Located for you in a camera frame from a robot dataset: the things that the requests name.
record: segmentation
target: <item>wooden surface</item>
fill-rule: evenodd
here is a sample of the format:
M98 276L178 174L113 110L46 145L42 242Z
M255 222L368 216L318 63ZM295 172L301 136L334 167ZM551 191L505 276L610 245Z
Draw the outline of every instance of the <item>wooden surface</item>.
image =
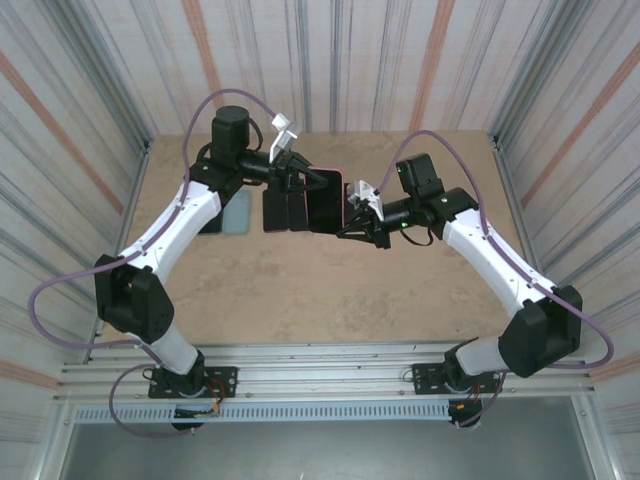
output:
M519 250L484 132L444 132L468 162L489 218ZM378 184L405 133L302 135L295 144L314 165L345 180ZM129 236L136 240L171 201L182 178L181 137L156 139ZM208 141L194 137L190 158ZM472 192L453 157L435 140L415 139L403 156L431 155L445 188ZM453 249L416 247L399 234L392 248L308 232L266 234L262 187L252 193L248 235L199 236L176 263L167 290L175 321L193 343L354 342L466 339L502 332L508 319L484 281ZM397 175L385 201L404 196ZM407 231L426 240L424 229ZM106 339L120 336L107 326Z

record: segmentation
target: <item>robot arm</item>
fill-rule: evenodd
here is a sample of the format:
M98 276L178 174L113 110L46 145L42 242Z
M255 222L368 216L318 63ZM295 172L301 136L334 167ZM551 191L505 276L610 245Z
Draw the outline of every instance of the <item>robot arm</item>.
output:
M216 140L203 147L190 168L190 181L177 192L173 201L130 247L120 253L127 257L142 254L126 265L95 276L98 316L120 332L146 343L162 361L167 383L183 396L197 395L204 388L204 357L189 344L173 322L174 308L164 289L176 260L193 238L220 212L245 182L268 183L284 193L304 189L300 175L315 179L314 188L326 182L311 171L299 154L290 152L297 127L279 114L274 126L279 134L270 153L249 150L248 112L240 107L224 107L212 122ZM184 203L182 189L188 188ZM180 212L160 237L143 250L157 235L167 219ZM103 255L96 266L112 263Z
M529 273L525 281L487 240L478 204L464 190L445 191L428 155L416 155L397 164L408 198L382 204L378 193L363 181L355 184L349 200L358 210L341 238L389 248L389 233L414 225L424 226L460 253L500 299L511 322L499 337L476 339L445 354L443 382L464 391L487 372L511 371L529 377L580 345L581 321L532 288L536 282L581 310L582 298L571 286L556 285L536 272L489 225L489 235L508 257Z
M174 263L246 182L266 183L269 189L281 193L326 185L324 178L309 168L309 162L290 151L298 129L284 116L274 119L279 134L269 153L247 148L249 125L245 109L233 106L219 109L212 122L213 141L200 150L190 168L184 203L179 204L180 190L149 230L120 255L142 250L142 245L159 232L179 206L181 210L174 222L142 255L95 277L98 316L148 344L162 361L165 383L186 397L198 396L203 391L206 374L204 357L184 339L173 322L174 308L164 284ZM337 233L338 238L390 248L390 233L414 225L426 227L473 265L512 318L500 337L472 340L447 352L440 378L453 391L464 391L485 372L510 370L528 377L574 352L579 346L580 320L530 288L495 252L480 228L475 200L460 188L445 191L426 154L399 162L397 170L408 197L383 204L373 187L363 181L355 182L349 201L357 210ZM301 176L313 178L314 182L302 182ZM512 260L530 272L534 281L581 308L582 299L575 289L557 289L489 228L491 236ZM114 260L103 255L96 265Z

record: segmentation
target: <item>metal wall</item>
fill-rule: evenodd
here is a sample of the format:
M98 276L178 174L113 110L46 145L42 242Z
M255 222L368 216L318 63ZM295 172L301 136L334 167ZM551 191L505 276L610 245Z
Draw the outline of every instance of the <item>metal wall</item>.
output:
M575 2L499 134L534 254L610 332L591 372L629 478L640 475L640 3ZM601 355L585 329L583 344Z
M0 478L21 478L41 440L63 362L31 326L39 283L113 252L143 140L120 125L55 8L0 2ZM44 326L70 341L95 328L93 280L41 295Z
M183 133L220 87L254 93L307 131L487 130L564 3L72 2L158 134ZM216 106L229 102L247 105Z

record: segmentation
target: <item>purple cable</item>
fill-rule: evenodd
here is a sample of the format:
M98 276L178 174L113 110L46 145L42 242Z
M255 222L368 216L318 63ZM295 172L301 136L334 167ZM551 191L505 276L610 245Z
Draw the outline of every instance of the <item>purple cable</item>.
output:
M482 194L480 193L480 188L478 187L478 184L473 178L473 175L471 174L471 170L469 169L467 164L464 162L464 160L462 160L462 157L460 157L460 155L458 154L458 152L456 152L453 146L451 146L451 144L447 140L445 140L441 135L431 130L418 130L417 132L413 132L407 138L405 138L404 141L400 144L400 147L398 147L398 151L394 155L393 160L391 161L391 165L389 165L389 169L387 170L387 173L385 174L382 180L382 183L378 187L378 192L382 192L384 187L386 187L387 183L389 182L389 179L391 178L393 171L395 170L396 163L398 163L400 159L400 155L402 155L402 152L404 151L404 149L407 147L407 145L409 145L409 142L419 135L429 135L435 138L436 140L438 140L442 145L444 145L444 147L447 150L449 150L449 152L456 159L456 161L458 162L462 170L464 170L464 173L469 179L469 182L471 183L471 187L473 188L473 191L476 194L476 198L478 199L478 206L480 208L480 223L482 225L482 231L484 232L485 237L487 238L487 240L489 241L493 249L498 253L498 255L500 255L504 259L504 261L507 262L509 266L513 268L518 273L518 275L520 275L527 283L531 284L533 288L535 288L540 293L545 295L547 298L553 300L558 305L562 306L563 308L568 310L570 313L572 313L573 315L581 319L583 322L585 322L587 325L589 325L591 328L593 328L607 344L607 353L600 360L597 360L592 363L585 363L585 364L559 363L559 364L549 365L549 368L565 368L569 370L582 370L585 368L601 367L602 365L607 363L609 360L611 360L611 358L613 358L614 346L613 346L613 341L611 340L611 337L609 336L609 334L594 320L589 318L587 315L585 315L583 312L575 308L573 305L570 305L569 303L567 303L566 301L564 301L563 299L555 295L553 292L547 290L543 286L533 281L533 278L529 276L529 274L526 271L520 268L520 266L516 264L504 250L502 250L500 245L498 245L498 242L496 242L495 239L491 236L491 234L489 233L489 224L487 222L487 212L485 209L485 204L482 198Z
M118 388L118 385L124 379L124 377L129 375L131 372L135 372L136 370L142 370L143 368L155 368L155 364L143 363L140 365L136 365L135 367L131 367L130 369L124 371L116 379L116 381L113 382L113 386L111 387L111 391L109 392L109 413L111 413L111 418L113 418L113 421L116 422L116 424L120 428L129 432L131 435L135 435L137 437L143 437L143 438L173 438L173 437L179 437L180 435L185 435L187 433L190 433L191 430L182 430L179 432L170 432L170 433L149 432L145 430L138 430L137 428L130 427L129 425L127 425L126 423L124 423L122 420L118 418L118 415L116 414L116 409L113 406L113 399L116 395L116 388Z
M200 113L202 112L202 110L204 109L204 107L211 100L213 100L214 98L216 98L216 97L218 97L220 95L224 95L225 93L237 93L237 94L240 94L240 95L244 95L245 97L250 98L251 100L256 102L258 105L260 105L263 109L265 109L267 111L267 113L269 113L269 115L271 115L272 117L275 117L274 111L271 110L262 100L260 100L259 98L255 97L254 95L252 95L252 94L250 94L248 92L245 92L243 90L238 90L236 88L224 88L222 90L218 90L217 92L212 93L207 98L205 98L204 101L200 104L200 106L196 110L195 114L193 115L193 118L191 119L191 122L189 122L189 126L187 128L184 140L182 142L182 160L184 162L184 182L183 182L182 193L180 194L180 203L184 202L184 200L186 199L187 194L188 194L189 156L187 154L187 145L189 143L189 138L191 137L191 133L193 131L193 127L195 126L195 123L198 120L198 117L199 117ZM162 234L167 231L167 229L171 226L171 224L174 222L174 220L176 219L176 217L178 216L179 213L180 213L180 206L176 206L174 211L171 213L171 216L167 219L166 223L156 232L155 235L153 235L144 245L142 245L142 249L143 250L149 249L149 247L151 247L158 240L158 238L160 238L162 236ZM67 275L62 275L60 277L56 277L56 278L52 278L51 280L47 280L46 282L43 282L40 285L38 285L33 290L33 292L31 292L31 295L29 295L29 300L27 302L27 310L29 312L29 319L31 320L31 323L33 324L34 328L38 331L38 333L40 333L47 340L50 340L51 342L56 343L58 345L66 347L66 348L74 348L74 349L81 349L81 350L91 350L91 349L94 349L94 348L109 348L109 347L122 346L122 345L140 346L154 361L158 362L158 364L161 364L162 362L158 358L158 356L155 355L155 353L153 353L153 351L148 346L146 346L144 343L142 343L141 341L132 339L132 340L116 340L116 341L113 341L113 342L103 342L103 343L76 343L76 342L69 342L68 340L64 340L62 338L56 337L51 332L49 332L46 328L44 328L44 326L42 325L42 323L40 322L40 319L38 318L38 316L36 314L36 300L38 298L38 295L40 295L43 290L45 290L45 289L47 289L49 287L52 287L53 285L56 285L58 283L69 282L71 280L75 280L75 279L78 279L78 278L81 278L81 277L86 277L87 275L95 275L95 274L98 274L98 273L107 272L109 270L112 270L114 268L117 268L117 267L120 267L122 265L125 265L125 264L129 263L130 261L138 258L140 255L141 255L141 252L138 251L136 253L133 253L133 254L129 255L128 257L121 258L121 259L116 260L115 262L109 263L107 265L102 265L100 267L89 268L87 270L82 270L82 271L79 271L79 272L74 272L74 273L69 273Z
M187 198L187 194L188 194L188 190L189 190L189 188L188 188L189 187L189 180L190 180L189 179L189 155L187 153L187 146L189 144L189 138L191 137L191 133L193 132L193 127L195 126L196 121L198 120L198 117L200 116L200 113L202 112L204 107L211 100L213 100L214 98L216 98L216 97L218 97L220 95L224 95L225 93L237 93L239 95L244 95L245 97L250 98L251 100L256 102L258 105L260 105L269 115L271 115L271 117L275 117L276 116L275 112L273 110L271 110L267 106L267 104L264 103L262 100L260 100L258 97L250 94L249 92L245 92L244 90L239 90L237 88L223 88L221 90L213 92L211 95L209 95L207 98L205 98L202 101L202 103L200 104L200 106L196 109L196 111L195 111L195 113L193 115L193 118L189 122L189 126L187 127L187 131L185 133L184 140L182 141L182 160L184 162L184 182L183 182L183 186L182 186L182 193L180 194L179 204L178 204L178 206L176 206L174 211L171 213L171 215L169 216L169 218L167 219L165 224L155 233L155 235L153 235L146 243L144 243L144 245L142 245L142 250L148 250L149 247L151 247L162 236L162 234L167 231L167 229L171 226L171 224L174 222L174 220L176 219L176 217L180 213L180 206L179 205L181 205L184 202L184 200ZM108 263L106 265L101 265L100 267L89 268L87 270L82 270L82 271L79 271L79 272L74 272L74 273L69 273L67 275L62 275L60 277L56 277L56 278L52 278L51 280L47 280L46 282L43 282L40 285L38 285L33 290L33 292L31 292L31 295L29 295L29 300L27 302L27 310L29 312L29 319L31 320L31 323L33 324L34 328L38 331L38 333L40 333L47 340L49 340L49 341L51 341L53 343L56 343L58 345L61 345L63 347L66 347L66 348L74 348L74 349L80 349L80 350L92 350L94 348L109 348L109 347L122 346L122 345L139 346L140 348L142 348L142 350L144 350L147 353L147 355L149 355L151 357L151 359L154 362L156 362L156 364L162 365L162 360L153 352L153 350L151 350L151 348L149 348L149 346L147 346L142 341L137 341L137 340L116 340L116 341L113 341L113 342L103 342L103 343L76 343L76 342L69 342L68 340L65 340L63 338L56 337L51 332L49 332L46 328L44 328L44 326L40 322L40 319L38 318L38 315L36 314L36 300L38 298L38 295L40 295L42 293L42 291L45 290L46 288L52 287L53 285L56 285L58 283L69 282L69 281L75 280L77 278L85 277L87 275L95 275L97 273L107 272L109 270L112 270L114 268L117 268L117 267L120 267L122 265L125 265L125 264L129 263L130 261L138 258L141 254L142 253L140 251L138 251L136 253L133 253L133 254L129 255L128 257L116 260L115 262ZM171 433L171 434L145 432L143 430L137 430L137 429L134 429L134 428L131 428L131 427L125 425L117 417L115 409L113 408L113 397L115 395L116 387L118 386L118 384L122 381L122 379L125 376L127 376L129 373L131 373L131 372L133 372L135 370L138 370L140 368L154 368L154 367L155 367L154 364L137 365L137 366L135 366L133 368L130 368L129 370L124 372L122 375L120 375L120 377L118 377L118 379L114 382L113 387L111 388L111 393L109 394L109 412L111 413L111 417L113 418L114 422L116 422L116 424L118 424L124 430L126 430L127 432L129 432L129 433L131 433L133 435L137 435L137 436L140 436L140 437L145 437L145 438L168 438L168 437L175 437L177 435L182 435L184 433L188 433L188 431L179 432L179 433Z

